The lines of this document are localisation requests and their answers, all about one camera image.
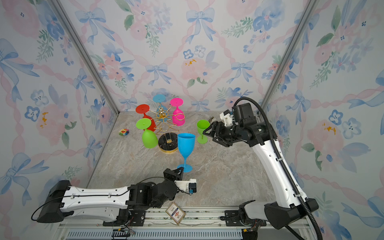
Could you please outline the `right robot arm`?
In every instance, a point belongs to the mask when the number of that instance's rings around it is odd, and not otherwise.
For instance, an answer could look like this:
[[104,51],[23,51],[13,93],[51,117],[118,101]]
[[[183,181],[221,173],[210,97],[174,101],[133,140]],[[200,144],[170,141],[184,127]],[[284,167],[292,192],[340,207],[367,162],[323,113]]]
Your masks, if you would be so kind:
[[220,115],[203,134],[226,148],[244,142],[253,149],[261,161],[273,186],[276,199],[271,203],[248,201],[239,206],[237,219],[245,226],[269,222],[275,229],[309,217],[316,220],[313,212],[319,209],[315,199],[308,198],[299,186],[293,172],[281,153],[277,134],[270,123],[258,120],[251,104],[233,106]]

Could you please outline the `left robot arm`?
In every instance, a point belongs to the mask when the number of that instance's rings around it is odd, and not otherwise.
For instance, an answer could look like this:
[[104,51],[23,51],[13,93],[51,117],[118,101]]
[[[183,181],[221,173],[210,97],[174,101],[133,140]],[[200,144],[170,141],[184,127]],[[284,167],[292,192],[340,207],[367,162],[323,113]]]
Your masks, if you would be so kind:
[[38,217],[31,219],[38,223],[59,223],[65,218],[98,219],[112,226],[123,225],[131,219],[131,210],[161,208],[178,193],[195,193],[197,181],[184,181],[183,175],[183,167],[166,169],[161,183],[147,178],[137,184],[112,189],[84,189],[61,180],[50,189],[45,203],[34,211]]

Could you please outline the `blue wine glass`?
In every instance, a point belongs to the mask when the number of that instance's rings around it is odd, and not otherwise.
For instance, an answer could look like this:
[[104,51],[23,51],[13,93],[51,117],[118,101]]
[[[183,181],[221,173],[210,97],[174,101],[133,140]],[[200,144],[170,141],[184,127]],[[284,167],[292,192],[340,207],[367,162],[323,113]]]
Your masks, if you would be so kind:
[[191,155],[195,147],[196,136],[189,133],[181,133],[178,135],[178,149],[182,157],[184,158],[184,163],[179,165],[178,168],[183,167],[184,173],[189,173],[193,170],[191,165],[187,164],[187,158]]

